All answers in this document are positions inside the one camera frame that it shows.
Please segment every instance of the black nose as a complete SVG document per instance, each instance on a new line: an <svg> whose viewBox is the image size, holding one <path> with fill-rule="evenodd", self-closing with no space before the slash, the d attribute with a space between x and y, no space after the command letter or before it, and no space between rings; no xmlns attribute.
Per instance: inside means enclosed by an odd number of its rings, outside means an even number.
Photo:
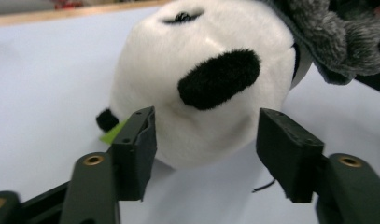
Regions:
<svg viewBox="0 0 380 224"><path fill-rule="evenodd" d="M184 104L213 109L251 86L260 73L260 58L251 49L237 49L199 63L178 82Z"/></svg>

